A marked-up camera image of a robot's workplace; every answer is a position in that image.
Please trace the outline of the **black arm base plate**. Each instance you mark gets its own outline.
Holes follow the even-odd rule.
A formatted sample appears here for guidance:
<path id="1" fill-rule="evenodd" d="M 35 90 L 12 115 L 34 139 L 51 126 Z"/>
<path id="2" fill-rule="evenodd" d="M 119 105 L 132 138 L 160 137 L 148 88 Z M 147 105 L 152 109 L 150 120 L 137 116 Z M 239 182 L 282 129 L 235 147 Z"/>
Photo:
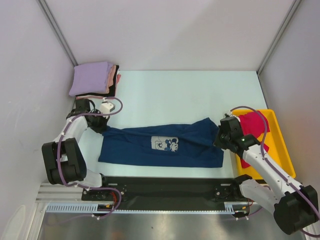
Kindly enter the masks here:
<path id="1" fill-rule="evenodd" d="M 102 178 L 103 190 L 84 190 L 83 201 L 122 203 L 206 204 L 247 202 L 232 178 Z"/>

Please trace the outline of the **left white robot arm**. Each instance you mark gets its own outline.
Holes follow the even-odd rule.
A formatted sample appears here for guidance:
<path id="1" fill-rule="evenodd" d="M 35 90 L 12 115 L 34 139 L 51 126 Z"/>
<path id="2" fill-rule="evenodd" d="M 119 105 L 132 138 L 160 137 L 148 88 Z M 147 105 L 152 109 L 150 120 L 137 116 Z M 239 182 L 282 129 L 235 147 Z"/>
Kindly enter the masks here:
<path id="1" fill-rule="evenodd" d="M 79 147 L 80 139 L 87 129 L 101 134 L 107 129 L 109 114 L 115 105 L 103 100 L 99 108 L 90 99 L 78 99 L 75 108 L 66 117 L 66 124 L 52 142 L 42 145 L 47 179 L 52 185 L 82 185 L 93 188 L 100 200 L 110 196 L 111 188 L 103 183 L 102 175 L 87 168 Z"/>

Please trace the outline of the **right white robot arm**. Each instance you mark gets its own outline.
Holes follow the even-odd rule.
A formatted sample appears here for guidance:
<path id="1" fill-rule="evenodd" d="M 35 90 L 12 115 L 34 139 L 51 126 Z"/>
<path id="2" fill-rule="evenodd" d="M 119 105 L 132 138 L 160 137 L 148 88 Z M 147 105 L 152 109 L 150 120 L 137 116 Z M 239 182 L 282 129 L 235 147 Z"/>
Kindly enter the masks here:
<path id="1" fill-rule="evenodd" d="M 265 151 L 264 144 L 251 134 L 245 135 L 239 120 L 228 116 L 220 120 L 214 145 L 229 150 L 250 164 L 267 183 L 260 185 L 249 175 L 237 177 L 231 196 L 242 201 L 249 198 L 273 215 L 278 227 L 287 235 L 320 220 L 318 193 L 290 177 Z"/>

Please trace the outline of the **navy blue printed t-shirt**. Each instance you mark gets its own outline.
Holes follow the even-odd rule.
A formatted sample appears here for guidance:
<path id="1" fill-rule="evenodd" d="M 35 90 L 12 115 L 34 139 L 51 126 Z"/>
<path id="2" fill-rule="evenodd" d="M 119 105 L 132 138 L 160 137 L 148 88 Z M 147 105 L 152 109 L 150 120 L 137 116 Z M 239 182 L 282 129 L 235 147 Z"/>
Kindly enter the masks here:
<path id="1" fill-rule="evenodd" d="M 192 124 L 118 129 L 102 134 L 100 163 L 183 168 L 221 168 L 224 153 L 214 146 L 219 128 L 210 118 Z"/>

